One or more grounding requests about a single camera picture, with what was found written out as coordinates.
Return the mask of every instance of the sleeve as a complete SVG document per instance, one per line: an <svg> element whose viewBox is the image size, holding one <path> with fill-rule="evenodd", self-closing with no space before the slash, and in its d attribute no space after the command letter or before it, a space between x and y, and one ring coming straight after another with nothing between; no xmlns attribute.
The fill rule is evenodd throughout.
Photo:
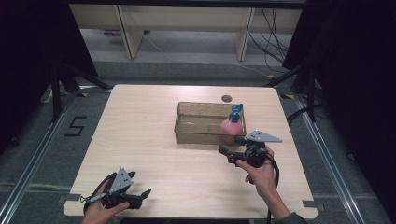
<svg viewBox="0 0 396 224"><path fill-rule="evenodd" d="M276 224L306 224L306 221L293 212L290 216L280 219Z"/></svg>

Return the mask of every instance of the metal rail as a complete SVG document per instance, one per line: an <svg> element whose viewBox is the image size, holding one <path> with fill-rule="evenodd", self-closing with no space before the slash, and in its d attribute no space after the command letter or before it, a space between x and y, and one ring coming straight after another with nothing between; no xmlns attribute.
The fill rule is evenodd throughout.
<svg viewBox="0 0 396 224"><path fill-rule="evenodd" d="M299 109L305 108L306 104L301 95L296 95L296 102ZM342 177L337 165L332 158L332 154L324 142L318 126L316 123L312 122L306 113L303 113L303 118L312 138L314 139L315 145L317 146L320 157L322 158L326 170L329 172L329 176L334 184L334 187L343 203L346 213L349 216L351 223L366 223L358 204L356 203L352 193L350 192L347 183Z"/></svg>
<svg viewBox="0 0 396 224"><path fill-rule="evenodd" d="M50 144L64 119L64 115L66 114L68 107L72 104L76 96L76 93L67 94L64 99L64 109L58 118L49 126L49 129L41 140L40 145L35 151L35 154L33 155L32 159L30 159L28 165L23 171L23 174L21 175L14 189L11 191L6 202L2 205L0 210L0 221L2 224L6 224L12 219L12 216L17 210L25 191L29 187L29 183L32 181L33 177L35 176L35 172L38 170L39 165L46 156Z"/></svg>

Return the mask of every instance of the gray floor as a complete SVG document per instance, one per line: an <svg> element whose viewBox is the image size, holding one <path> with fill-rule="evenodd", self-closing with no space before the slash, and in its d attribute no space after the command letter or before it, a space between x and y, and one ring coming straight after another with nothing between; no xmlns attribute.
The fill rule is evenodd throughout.
<svg viewBox="0 0 396 224"><path fill-rule="evenodd" d="M265 57L249 41L243 62L236 60L232 34L202 32L151 31L143 39L136 59L129 60L119 36L104 36L101 30L82 30L92 59L102 80L109 84L202 84L260 86L273 71L280 68L277 60ZM254 38L265 46L260 35ZM290 35L280 35L287 46ZM281 57L276 48L271 52ZM81 85L90 85L80 80ZM290 93L292 78L276 89L280 94ZM74 97L59 128L50 141L45 158L39 163L29 188L26 190L10 223L76 223L80 217L63 214L63 197L67 195L78 168L82 163L94 129L106 105L109 92L89 93L87 97ZM288 117L299 109L296 100L280 99ZM0 158L0 203L5 203L13 186L20 180L30 159L40 146L41 139L50 127L51 101L39 107L19 134L20 145L9 148ZM84 132L79 137L67 137L75 130L69 125L75 116L85 116L79 125ZM354 161L346 157L347 147L326 116L316 109L316 125L329 149L336 168L350 190L364 223L390 223L369 184ZM351 220L342 197L319 153L303 116L298 117L290 130L301 157L309 186L318 206L318 217L308 223L357 223Z"/></svg>

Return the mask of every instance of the wooden table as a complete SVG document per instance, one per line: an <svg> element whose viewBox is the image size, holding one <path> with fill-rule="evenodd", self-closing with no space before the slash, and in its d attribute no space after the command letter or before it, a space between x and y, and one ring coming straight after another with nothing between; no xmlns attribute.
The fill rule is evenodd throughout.
<svg viewBox="0 0 396 224"><path fill-rule="evenodd" d="M128 194L152 189L139 210L123 217L265 218L267 207L246 172L227 162L219 146L177 144L178 102L244 104L247 132L281 138L268 143L280 169L278 191L290 211L315 218L313 201L277 93L272 88L118 85L108 99L71 194L89 196L120 167L136 171ZM82 216L83 204L66 202L64 213Z"/></svg>

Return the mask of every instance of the human hand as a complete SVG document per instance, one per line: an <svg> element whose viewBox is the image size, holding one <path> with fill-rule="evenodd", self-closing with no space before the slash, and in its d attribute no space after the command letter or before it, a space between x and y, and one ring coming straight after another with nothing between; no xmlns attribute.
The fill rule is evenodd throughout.
<svg viewBox="0 0 396 224"><path fill-rule="evenodd" d="M268 146L265 146L265 148L274 157L274 151ZM264 164L259 168L254 168L241 160L238 160L236 164L248 173L245 177L245 182L253 181L256 185L257 193L264 199L275 220L280 220L290 215L289 209L283 203L276 190L274 167L270 161L265 160Z"/></svg>
<svg viewBox="0 0 396 224"><path fill-rule="evenodd" d="M274 151L268 146L265 146L265 148L274 157ZM253 182L260 197L264 200L268 192L276 190L274 167L270 161L265 160L259 168L254 168L245 161L237 161L236 164L248 173L245 182Z"/></svg>
<svg viewBox="0 0 396 224"><path fill-rule="evenodd" d="M107 180L101 188L97 191L96 195L99 195L105 191L105 187L109 180ZM122 212L123 210L129 207L129 203L120 203L112 208L104 208L102 202L100 200L91 204L87 211L85 212L85 216L82 219L82 224L105 224L110 219L114 222L117 222L116 214Z"/></svg>

